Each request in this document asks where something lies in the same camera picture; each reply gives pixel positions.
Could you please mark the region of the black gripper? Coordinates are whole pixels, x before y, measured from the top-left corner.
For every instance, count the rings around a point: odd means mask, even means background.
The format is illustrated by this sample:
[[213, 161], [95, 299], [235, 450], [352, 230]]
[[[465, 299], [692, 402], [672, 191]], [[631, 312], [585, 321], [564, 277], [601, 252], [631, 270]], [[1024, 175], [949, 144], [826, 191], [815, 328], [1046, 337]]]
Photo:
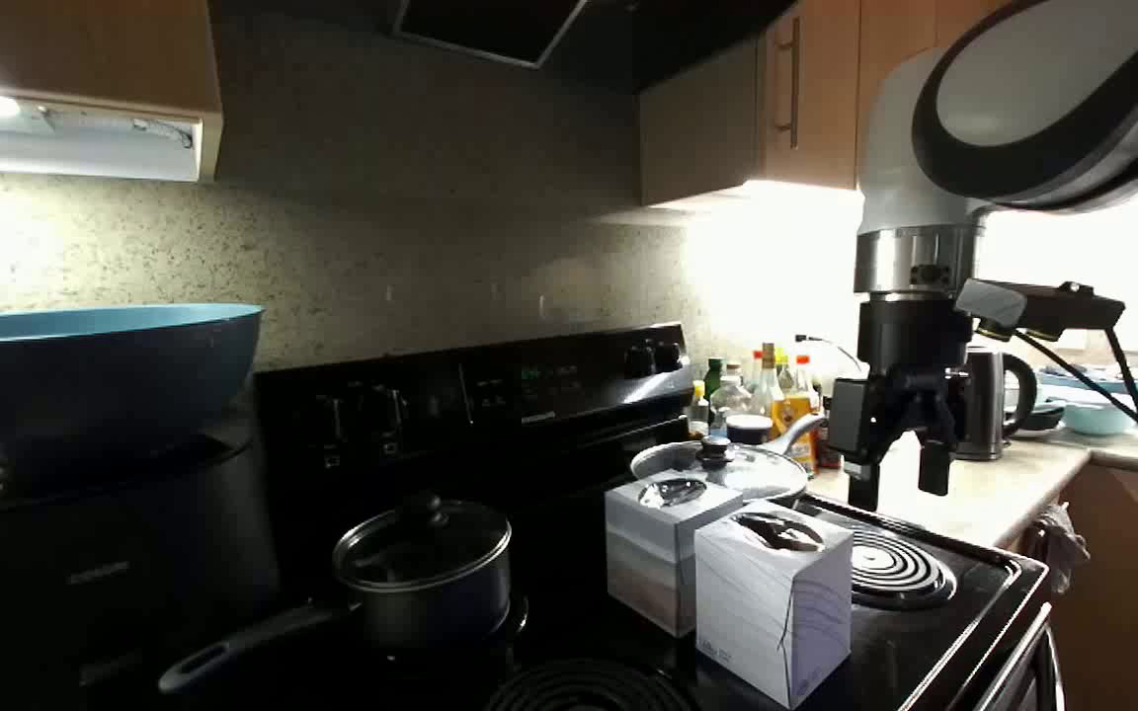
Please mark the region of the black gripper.
[[974, 325], [949, 298], [870, 298], [857, 325], [866, 377], [833, 383], [832, 445], [846, 457], [849, 507], [876, 508], [883, 457], [903, 433], [921, 438], [924, 494], [949, 494], [957, 441], [951, 371]]

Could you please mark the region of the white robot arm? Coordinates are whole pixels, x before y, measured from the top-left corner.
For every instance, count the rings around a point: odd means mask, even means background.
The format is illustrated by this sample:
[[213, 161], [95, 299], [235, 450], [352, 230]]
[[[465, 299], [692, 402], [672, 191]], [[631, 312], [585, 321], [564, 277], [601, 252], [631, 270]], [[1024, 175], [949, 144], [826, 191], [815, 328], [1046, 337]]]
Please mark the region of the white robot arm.
[[990, 328], [1046, 344], [1110, 333], [1121, 303], [1083, 284], [974, 274], [991, 208], [1086, 208], [1138, 191], [1138, 0], [1012, 0], [944, 53], [888, 70], [866, 130], [855, 292], [866, 371], [833, 386], [832, 445], [849, 502], [921, 441], [940, 494], [966, 433], [962, 369]]

